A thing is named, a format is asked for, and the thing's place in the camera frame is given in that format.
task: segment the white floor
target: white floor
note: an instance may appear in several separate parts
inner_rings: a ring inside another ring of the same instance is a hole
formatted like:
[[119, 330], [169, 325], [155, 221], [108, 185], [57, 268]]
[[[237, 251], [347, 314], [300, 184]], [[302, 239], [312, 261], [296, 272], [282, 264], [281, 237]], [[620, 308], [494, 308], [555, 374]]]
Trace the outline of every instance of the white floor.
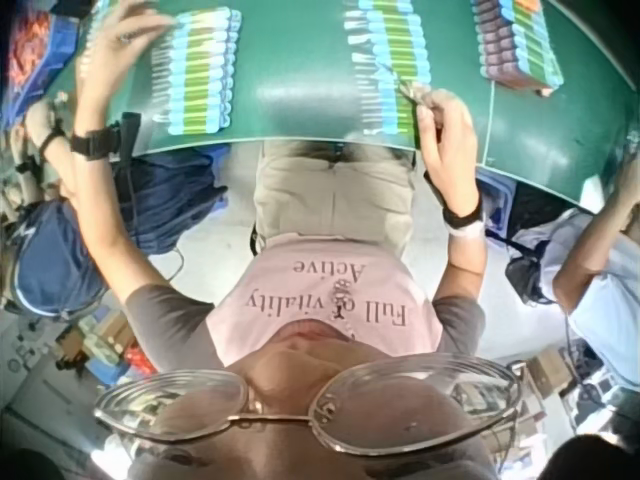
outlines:
[[[216, 212], [180, 239], [183, 270], [173, 281], [186, 295], [219, 303], [235, 285], [252, 259], [249, 235], [255, 219], [253, 191], [259, 144], [236, 144], [223, 168], [220, 182], [229, 186], [229, 207]], [[404, 260], [428, 294], [435, 291], [446, 261], [447, 233], [440, 208], [416, 172], [414, 235]], [[562, 340], [563, 317], [556, 307], [523, 305], [504, 276], [506, 252], [491, 247], [480, 304], [487, 328], [479, 355], [487, 358], [526, 358]], [[176, 272], [176, 253], [153, 258], [166, 276]]]

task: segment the worker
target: worker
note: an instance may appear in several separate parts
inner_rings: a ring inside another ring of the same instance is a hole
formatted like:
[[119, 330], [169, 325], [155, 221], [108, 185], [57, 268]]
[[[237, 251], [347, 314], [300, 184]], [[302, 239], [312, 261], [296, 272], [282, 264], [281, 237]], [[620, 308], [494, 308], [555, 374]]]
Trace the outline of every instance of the worker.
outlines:
[[[83, 239], [154, 365], [161, 372], [224, 369], [246, 381], [255, 394], [252, 405], [263, 413], [291, 416], [306, 414], [318, 392], [351, 367], [375, 368], [375, 362], [428, 352], [473, 355], [484, 327], [477, 299], [487, 260], [475, 182], [477, 139], [467, 107], [446, 91], [423, 92], [417, 107], [422, 157], [450, 231], [448, 263], [431, 301], [400, 261], [412, 225], [411, 164], [401, 153], [357, 145], [336, 159], [322, 143], [265, 142], [255, 193], [263, 251], [215, 309], [169, 284], [124, 228], [105, 154], [83, 147], [108, 135], [105, 114], [113, 93], [142, 52], [174, 24], [141, 5], [121, 1], [96, 37], [71, 143]], [[215, 245], [210, 248], [215, 254]], [[202, 396], [190, 396], [193, 403], [163, 419], [173, 422], [174, 433], [219, 426], [224, 406], [207, 397], [217, 380], [207, 383], [205, 377]], [[163, 398], [170, 402], [187, 385], [167, 383]], [[234, 388], [225, 389], [231, 398]], [[360, 428], [379, 425], [376, 418], [389, 426], [403, 402], [421, 400], [401, 392], [392, 387], [386, 401], [369, 405]], [[422, 393], [431, 434], [469, 425], [443, 392]], [[142, 428], [137, 425], [131, 428]], [[372, 467], [371, 460], [324, 448], [308, 425], [245, 425], [198, 446], [156, 445], [150, 450], [156, 463], [130, 478], [409, 478], [446, 467], [446, 478], [495, 479], [480, 440], [464, 445], [462, 452], [429, 461], [380, 460]]]
[[[52, 105], [32, 105], [22, 125], [11, 130], [20, 215], [5, 195], [8, 220], [3, 235], [3, 300], [15, 313], [71, 316], [96, 304], [106, 286], [80, 236], [75, 216], [75, 173], [69, 140], [56, 126]], [[27, 135], [59, 177], [50, 198], [38, 184], [27, 156]], [[131, 168], [116, 168], [118, 206], [126, 230], [146, 255], [167, 253], [180, 235], [211, 211], [226, 187], [214, 186], [213, 158], [228, 147], [185, 149], [136, 158]]]
[[571, 209], [518, 232], [531, 248], [548, 241], [542, 293], [602, 359], [621, 387], [640, 392], [640, 159], [626, 163], [595, 217]]

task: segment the green workbench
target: green workbench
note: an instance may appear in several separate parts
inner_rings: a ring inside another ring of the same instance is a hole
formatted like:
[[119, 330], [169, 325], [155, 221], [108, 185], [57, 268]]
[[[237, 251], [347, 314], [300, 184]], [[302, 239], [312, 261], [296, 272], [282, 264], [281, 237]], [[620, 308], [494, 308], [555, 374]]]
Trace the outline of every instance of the green workbench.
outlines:
[[[228, 6], [240, 10], [231, 126], [215, 134], [171, 136], [151, 120], [149, 53], [114, 98], [110, 116], [143, 113], [136, 153], [264, 138], [356, 139], [415, 148], [413, 136], [363, 137], [344, 0], [160, 0], [177, 14]], [[474, 117], [479, 162], [578, 202], [626, 137], [636, 93], [569, 18], [546, 3], [545, 15], [565, 84], [550, 98], [492, 84], [480, 75], [469, 0], [414, 0], [422, 18], [434, 88], [458, 94]], [[73, 88], [73, 65], [48, 94]]]

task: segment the eyeglasses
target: eyeglasses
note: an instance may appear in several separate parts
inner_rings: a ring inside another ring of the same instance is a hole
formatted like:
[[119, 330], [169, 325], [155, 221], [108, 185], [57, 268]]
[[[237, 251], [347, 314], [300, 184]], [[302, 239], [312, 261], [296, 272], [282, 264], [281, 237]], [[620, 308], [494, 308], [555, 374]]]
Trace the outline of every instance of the eyeglasses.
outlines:
[[262, 413], [245, 380], [184, 370], [111, 389], [95, 415], [115, 430], [160, 444], [220, 435], [255, 422], [302, 423], [336, 452], [378, 457], [432, 450], [513, 418], [521, 383], [509, 369], [457, 354], [421, 354], [356, 366], [334, 377], [306, 416]]

